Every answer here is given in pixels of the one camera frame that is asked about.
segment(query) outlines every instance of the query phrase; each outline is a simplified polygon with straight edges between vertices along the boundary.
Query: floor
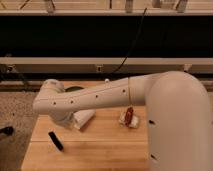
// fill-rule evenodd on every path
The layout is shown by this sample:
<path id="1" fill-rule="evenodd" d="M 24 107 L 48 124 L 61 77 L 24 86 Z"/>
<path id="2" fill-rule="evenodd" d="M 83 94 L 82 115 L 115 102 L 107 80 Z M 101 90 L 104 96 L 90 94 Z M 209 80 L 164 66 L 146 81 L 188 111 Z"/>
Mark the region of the floor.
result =
<path id="1" fill-rule="evenodd" d="M 0 171 L 20 170 L 37 119 L 32 111 L 35 96 L 31 92 L 0 93 L 0 128 L 15 128 L 12 136 L 0 134 Z M 213 92 L 209 96 L 213 106 Z"/>

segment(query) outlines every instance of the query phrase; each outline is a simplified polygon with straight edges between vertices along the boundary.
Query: white object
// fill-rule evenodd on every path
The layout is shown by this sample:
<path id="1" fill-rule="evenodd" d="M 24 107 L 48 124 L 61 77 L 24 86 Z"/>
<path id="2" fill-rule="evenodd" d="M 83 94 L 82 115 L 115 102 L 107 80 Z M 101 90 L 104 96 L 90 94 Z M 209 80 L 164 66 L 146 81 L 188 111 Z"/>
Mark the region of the white object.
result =
<path id="1" fill-rule="evenodd" d="M 80 110 L 74 113 L 74 127 L 81 129 L 94 115 L 95 110 Z"/>
<path id="2" fill-rule="evenodd" d="M 193 76 L 183 72 L 137 76 L 70 93 L 60 91 L 59 81 L 49 82 L 34 101 L 36 112 L 63 115 L 146 104 L 150 171 L 213 171 L 211 105 Z"/>
<path id="3" fill-rule="evenodd" d="M 121 113 L 120 118 L 119 118 L 119 123 L 125 125 L 125 115 L 126 113 Z M 129 125 L 130 128 L 138 128 L 139 126 L 139 117 L 134 115 L 132 116 L 132 121 Z"/>

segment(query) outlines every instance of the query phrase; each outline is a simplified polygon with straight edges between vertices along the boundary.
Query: wooden tabletop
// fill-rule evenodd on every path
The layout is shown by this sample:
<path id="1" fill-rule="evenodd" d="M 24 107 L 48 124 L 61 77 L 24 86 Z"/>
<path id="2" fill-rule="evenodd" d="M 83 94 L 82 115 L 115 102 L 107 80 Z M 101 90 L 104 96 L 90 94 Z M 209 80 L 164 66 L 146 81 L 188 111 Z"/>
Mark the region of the wooden tabletop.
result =
<path id="1" fill-rule="evenodd" d="M 69 82 L 66 86 L 89 87 L 101 82 Z M 55 125 L 40 115 L 22 165 L 22 171 L 148 171 L 146 114 L 135 107 L 140 117 L 138 129 L 118 123 L 126 108 L 96 110 L 95 117 L 81 130 L 71 125 Z M 48 132 L 54 131 L 64 146 L 56 149 Z"/>

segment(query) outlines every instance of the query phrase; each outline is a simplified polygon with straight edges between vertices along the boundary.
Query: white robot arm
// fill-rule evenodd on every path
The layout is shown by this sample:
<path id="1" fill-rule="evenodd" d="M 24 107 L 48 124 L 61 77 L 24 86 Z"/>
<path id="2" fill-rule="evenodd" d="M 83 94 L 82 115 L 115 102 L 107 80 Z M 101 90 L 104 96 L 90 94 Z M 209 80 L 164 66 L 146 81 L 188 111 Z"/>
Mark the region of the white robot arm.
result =
<path id="1" fill-rule="evenodd" d="M 63 120 L 70 111 L 127 105 L 146 105 L 151 171 L 213 171 L 211 105 L 189 74 L 130 77 L 70 93 L 47 80 L 33 108 Z"/>

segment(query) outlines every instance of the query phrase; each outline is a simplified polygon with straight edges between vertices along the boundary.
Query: shelf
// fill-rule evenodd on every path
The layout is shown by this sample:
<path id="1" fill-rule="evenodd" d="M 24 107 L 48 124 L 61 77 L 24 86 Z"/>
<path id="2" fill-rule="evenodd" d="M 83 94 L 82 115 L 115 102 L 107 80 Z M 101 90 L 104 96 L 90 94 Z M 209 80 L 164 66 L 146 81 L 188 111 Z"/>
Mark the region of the shelf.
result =
<path id="1" fill-rule="evenodd" d="M 127 13 L 126 1 L 133 2 Z M 159 8 L 158 0 L 0 0 L 0 15 L 141 15 L 147 8 L 147 15 L 212 15 L 212 0 L 188 0 L 184 11 L 178 12 L 178 0 L 164 0 Z"/>

